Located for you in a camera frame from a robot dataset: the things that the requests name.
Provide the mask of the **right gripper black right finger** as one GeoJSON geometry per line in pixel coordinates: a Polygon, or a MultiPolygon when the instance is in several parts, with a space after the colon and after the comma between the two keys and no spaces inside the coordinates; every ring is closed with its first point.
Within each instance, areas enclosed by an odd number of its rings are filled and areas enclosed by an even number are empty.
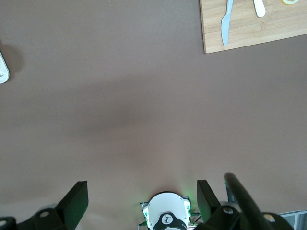
{"type": "Polygon", "coordinates": [[[198,230],[292,230],[281,216],[261,212],[243,186],[235,192],[240,211],[230,205],[222,205],[206,180],[197,181],[197,204],[203,223],[198,230]]]}

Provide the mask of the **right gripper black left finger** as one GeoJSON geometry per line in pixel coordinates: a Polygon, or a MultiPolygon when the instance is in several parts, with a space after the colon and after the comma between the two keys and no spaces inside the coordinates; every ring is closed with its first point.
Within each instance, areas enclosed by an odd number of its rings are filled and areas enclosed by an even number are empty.
{"type": "Polygon", "coordinates": [[[54,208],[45,208],[17,223],[14,217],[1,217],[2,230],[74,230],[89,204],[87,181],[77,182],[54,208]]]}

